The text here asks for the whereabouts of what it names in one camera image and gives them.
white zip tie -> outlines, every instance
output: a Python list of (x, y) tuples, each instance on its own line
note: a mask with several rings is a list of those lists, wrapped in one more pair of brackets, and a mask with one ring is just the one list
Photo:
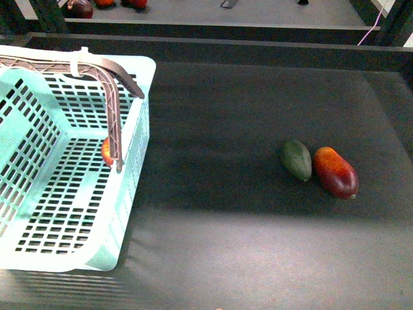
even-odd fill
[(81, 75), (79, 74), (78, 64), (79, 62), (82, 62), (82, 56), (87, 55), (89, 53), (88, 48), (83, 46), (81, 50), (77, 50), (72, 53), (73, 57), (70, 60), (70, 73), (75, 78), (80, 78)]

fruit in basket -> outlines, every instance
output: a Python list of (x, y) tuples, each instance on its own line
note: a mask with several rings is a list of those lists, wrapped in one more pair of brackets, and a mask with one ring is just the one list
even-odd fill
[(354, 168), (331, 147), (321, 147), (313, 158), (324, 189), (341, 199), (355, 198), (359, 180)]
[(146, 8), (148, 0), (129, 0), (130, 5), (134, 8)]
[(297, 139), (290, 139), (284, 143), (283, 150), (281, 151), (281, 162), (296, 178), (302, 181), (308, 181), (311, 178), (310, 152)]
[(101, 147), (101, 155), (106, 165), (109, 168), (112, 168), (112, 165), (114, 164), (114, 160), (110, 158), (109, 137), (106, 137), (106, 139), (103, 140), (102, 147)]
[(93, 0), (98, 8), (107, 8), (114, 5), (114, 0)]
[(93, 7), (88, 0), (69, 0), (67, 8), (76, 18), (92, 18)]

dark red fruit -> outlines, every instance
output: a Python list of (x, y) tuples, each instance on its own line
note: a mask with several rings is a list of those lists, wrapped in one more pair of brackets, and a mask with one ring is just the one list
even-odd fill
[(148, 4), (148, 0), (129, 0), (129, 2), (134, 8), (146, 8)]
[(88, 0), (69, 0), (67, 8), (76, 18), (92, 18), (93, 7)]

metal bracket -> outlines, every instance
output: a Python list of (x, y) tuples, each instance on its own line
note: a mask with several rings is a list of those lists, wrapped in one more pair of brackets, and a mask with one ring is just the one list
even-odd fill
[(220, 7), (221, 8), (232, 8), (238, 0), (225, 0), (224, 2), (221, 3)]

basket mesh side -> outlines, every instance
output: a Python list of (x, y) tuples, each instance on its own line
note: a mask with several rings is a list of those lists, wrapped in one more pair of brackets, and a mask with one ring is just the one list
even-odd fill
[[(67, 83), (58, 75), (47, 75), (45, 79), (72, 127), (107, 128), (105, 95), (99, 82), (70, 78), (71, 83)], [(124, 125), (134, 97), (120, 83), (117, 87)]]
[(5, 166), (0, 167), (0, 237), (25, 200), (35, 177), (61, 134), (23, 79), (19, 79), (0, 101), (0, 126), (7, 117), (13, 117), (12, 112), (22, 114), (32, 124), (32, 128)]
[(70, 140), (16, 251), (68, 254), (85, 244), (110, 173), (102, 142)]

